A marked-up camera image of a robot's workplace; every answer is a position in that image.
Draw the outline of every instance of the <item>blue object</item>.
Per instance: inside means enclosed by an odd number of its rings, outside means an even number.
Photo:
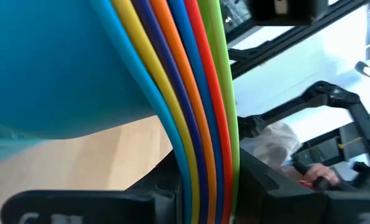
[[[223,212],[223,161],[221,152],[221,142],[219,139],[218,124],[216,123],[215,111],[208,88],[208,82],[204,73],[203,62],[201,61],[200,53],[198,52],[197,42],[193,34],[192,25],[190,24],[186,6],[183,0],[168,0],[169,7],[172,12],[173,19],[177,25],[183,45],[188,55],[190,65],[192,66],[193,74],[195,76],[198,91],[200,92],[201,100],[203,102],[205,114],[207,117],[208,127],[212,145],[214,149],[215,167],[216,167],[216,222],[219,223]]]
[[[113,41],[113,45],[119,53],[121,60],[125,61],[126,67],[141,87],[142,92],[149,100],[153,109],[155,109],[169,136],[169,139],[171,140],[183,183],[183,217],[185,219],[185,223],[190,223],[192,212],[190,173],[182,140],[175,122],[173,121],[170,110],[159,89],[148,74],[135,48],[132,46],[132,43],[129,40],[129,37],[127,36],[110,0],[91,0],[91,3],[96,13],[99,15],[103,27],[106,29],[110,39]]]
[[[0,0],[0,124],[45,139],[154,115],[84,0]]]
[[[149,0],[133,0],[132,1],[142,25],[147,32],[154,50],[157,52],[161,64],[170,79],[171,85],[174,88],[175,94],[179,100],[183,114],[188,125],[190,136],[192,138],[193,147],[196,154],[198,178],[200,183],[200,214],[208,213],[208,180],[204,157],[203,144],[197,126],[196,117],[193,113],[192,105],[183,84],[177,64],[170,51],[165,36],[160,28],[159,22],[154,15],[153,8]]]

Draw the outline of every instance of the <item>white sleeve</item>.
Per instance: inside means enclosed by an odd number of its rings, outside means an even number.
[[[300,148],[291,127],[281,121],[266,127],[254,138],[244,138],[240,147],[272,168],[280,168]]]

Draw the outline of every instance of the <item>red object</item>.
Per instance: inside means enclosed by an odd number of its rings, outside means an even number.
[[[213,57],[205,33],[203,19],[201,18],[197,0],[184,0],[187,14],[196,38],[198,51],[203,62],[208,87],[212,97],[213,107],[218,123],[218,131],[221,139],[223,175],[224,175],[224,199],[222,211],[222,223],[229,223],[232,196],[233,196],[233,165],[230,146],[230,136],[226,113],[224,110],[221,88],[216,74]]]
[[[304,185],[305,187],[307,187],[309,189],[313,188],[313,185],[311,183],[307,182],[306,180],[298,180],[298,183],[300,183],[301,185]]]

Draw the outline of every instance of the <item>hand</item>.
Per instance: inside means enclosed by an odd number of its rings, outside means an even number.
[[[304,175],[305,180],[310,183],[313,183],[319,177],[327,179],[332,186],[335,186],[340,182],[335,172],[323,164],[313,164]]]

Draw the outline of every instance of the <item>wooden surface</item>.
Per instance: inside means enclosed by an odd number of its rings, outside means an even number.
[[[82,138],[45,141],[0,163],[0,208],[29,189],[126,189],[171,148],[156,116]]]

